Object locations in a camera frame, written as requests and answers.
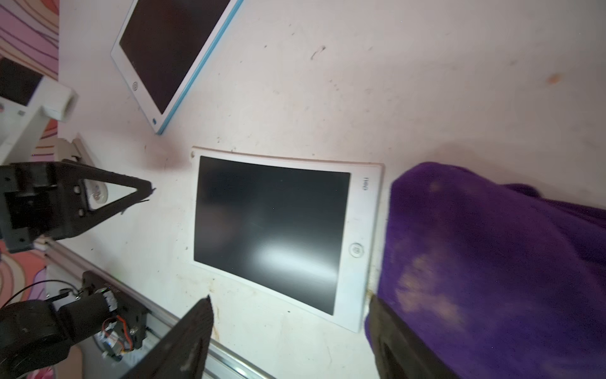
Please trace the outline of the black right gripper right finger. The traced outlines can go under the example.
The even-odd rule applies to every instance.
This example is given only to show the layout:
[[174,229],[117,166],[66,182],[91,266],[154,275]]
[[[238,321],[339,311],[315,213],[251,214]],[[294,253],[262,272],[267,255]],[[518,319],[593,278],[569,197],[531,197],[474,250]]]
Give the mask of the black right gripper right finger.
[[369,303],[369,336],[381,378],[456,378],[458,375],[377,296]]

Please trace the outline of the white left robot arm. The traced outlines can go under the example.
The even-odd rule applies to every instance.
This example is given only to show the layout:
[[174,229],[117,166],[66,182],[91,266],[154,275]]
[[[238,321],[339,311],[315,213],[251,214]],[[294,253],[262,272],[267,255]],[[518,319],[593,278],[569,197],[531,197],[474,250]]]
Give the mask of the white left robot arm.
[[[8,58],[1,61],[1,239],[11,253],[31,250],[41,236],[76,237],[152,195],[149,181],[70,159],[33,162],[51,120],[66,121],[77,102],[71,88]],[[134,189],[91,209],[86,185]]]

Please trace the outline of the blue white drawing tablet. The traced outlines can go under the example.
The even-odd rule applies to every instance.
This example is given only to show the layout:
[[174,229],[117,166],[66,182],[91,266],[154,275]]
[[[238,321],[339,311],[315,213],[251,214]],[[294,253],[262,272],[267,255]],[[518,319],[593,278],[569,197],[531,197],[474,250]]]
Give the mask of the blue white drawing tablet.
[[149,125],[164,133],[240,1],[135,1],[111,57]]

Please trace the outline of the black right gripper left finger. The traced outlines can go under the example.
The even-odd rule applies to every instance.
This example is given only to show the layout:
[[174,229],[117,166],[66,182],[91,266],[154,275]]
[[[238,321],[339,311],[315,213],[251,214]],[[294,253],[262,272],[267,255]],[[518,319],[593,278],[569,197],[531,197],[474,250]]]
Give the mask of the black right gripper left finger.
[[207,296],[199,300],[124,377],[202,378],[213,326],[214,312]]

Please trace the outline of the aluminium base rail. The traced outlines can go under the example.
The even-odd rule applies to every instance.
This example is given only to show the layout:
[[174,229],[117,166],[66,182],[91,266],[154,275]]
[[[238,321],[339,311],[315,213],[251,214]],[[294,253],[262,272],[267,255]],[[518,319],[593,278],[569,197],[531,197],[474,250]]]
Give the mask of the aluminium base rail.
[[[49,273],[53,278],[81,287],[82,273],[91,270],[107,278],[110,283],[126,291],[149,309],[146,337],[143,340],[142,348],[126,354],[119,361],[102,356],[99,337],[90,337],[83,342],[84,376],[86,378],[125,378],[124,375],[134,368],[180,321],[179,317],[113,278],[62,244],[46,238],[36,246],[44,252],[49,264]],[[202,378],[268,378],[269,376],[260,367],[211,338]]]

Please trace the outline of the purple microfiber cloth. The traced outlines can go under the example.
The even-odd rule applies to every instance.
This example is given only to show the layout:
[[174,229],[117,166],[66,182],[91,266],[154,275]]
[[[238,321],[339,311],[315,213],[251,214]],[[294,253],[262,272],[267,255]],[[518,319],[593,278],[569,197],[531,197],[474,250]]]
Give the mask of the purple microfiber cloth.
[[419,164],[391,185],[374,295],[456,378],[603,378],[605,211]]

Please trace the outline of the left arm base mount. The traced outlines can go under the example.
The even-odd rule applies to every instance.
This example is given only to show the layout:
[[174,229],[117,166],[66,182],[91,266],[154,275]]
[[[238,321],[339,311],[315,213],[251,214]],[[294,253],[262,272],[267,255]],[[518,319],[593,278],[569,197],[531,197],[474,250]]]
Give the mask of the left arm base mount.
[[142,348],[149,309],[91,270],[81,287],[48,299],[1,308],[1,377],[20,378],[66,360],[73,346],[98,334],[118,357]]

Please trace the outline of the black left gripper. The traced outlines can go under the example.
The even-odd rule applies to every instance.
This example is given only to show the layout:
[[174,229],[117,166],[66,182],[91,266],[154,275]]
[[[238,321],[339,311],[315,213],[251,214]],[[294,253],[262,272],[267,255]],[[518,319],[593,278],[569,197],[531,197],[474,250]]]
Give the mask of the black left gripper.
[[145,202],[152,184],[71,160],[1,166],[1,239],[11,253],[73,238]]

